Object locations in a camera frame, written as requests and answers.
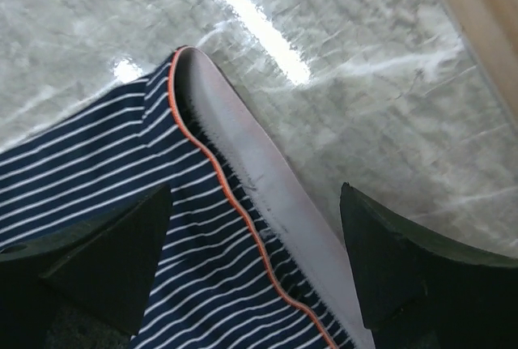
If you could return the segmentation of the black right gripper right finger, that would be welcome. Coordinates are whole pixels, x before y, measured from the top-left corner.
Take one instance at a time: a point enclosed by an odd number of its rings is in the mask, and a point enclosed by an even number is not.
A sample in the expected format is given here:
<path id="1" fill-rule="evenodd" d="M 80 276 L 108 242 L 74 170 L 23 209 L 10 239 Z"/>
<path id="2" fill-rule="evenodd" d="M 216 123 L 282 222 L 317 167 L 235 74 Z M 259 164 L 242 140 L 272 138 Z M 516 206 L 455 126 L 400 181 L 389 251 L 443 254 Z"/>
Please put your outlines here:
<path id="1" fill-rule="evenodd" d="M 363 324 L 378 348 L 515 348 L 517 260 L 463 244 L 348 183 L 340 214 Z"/>

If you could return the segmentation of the navy striped underwear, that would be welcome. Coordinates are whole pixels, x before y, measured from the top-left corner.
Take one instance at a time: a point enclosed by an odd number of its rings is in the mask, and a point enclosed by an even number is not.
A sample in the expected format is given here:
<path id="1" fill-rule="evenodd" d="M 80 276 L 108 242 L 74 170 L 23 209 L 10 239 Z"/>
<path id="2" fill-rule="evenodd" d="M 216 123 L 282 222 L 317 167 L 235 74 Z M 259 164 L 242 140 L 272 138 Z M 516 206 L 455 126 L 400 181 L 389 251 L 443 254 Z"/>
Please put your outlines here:
<path id="1" fill-rule="evenodd" d="M 1 243 L 167 185 L 133 348 L 371 348 L 345 247 L 223 72 L 183 46 L 1 155 Z"/>

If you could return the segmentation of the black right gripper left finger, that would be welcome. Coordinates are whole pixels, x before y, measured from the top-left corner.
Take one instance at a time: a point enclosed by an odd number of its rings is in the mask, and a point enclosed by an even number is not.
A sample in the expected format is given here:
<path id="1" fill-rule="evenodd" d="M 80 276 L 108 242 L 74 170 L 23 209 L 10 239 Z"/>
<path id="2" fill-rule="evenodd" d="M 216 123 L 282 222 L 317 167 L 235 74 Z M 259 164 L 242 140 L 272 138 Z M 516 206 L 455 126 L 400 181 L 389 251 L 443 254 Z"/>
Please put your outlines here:
<path id="1" fill-rule="evenodd" d="M 1 250 L 3 348 L 127 348 L 142 325 L 172 197 L 132 203 Z"/>

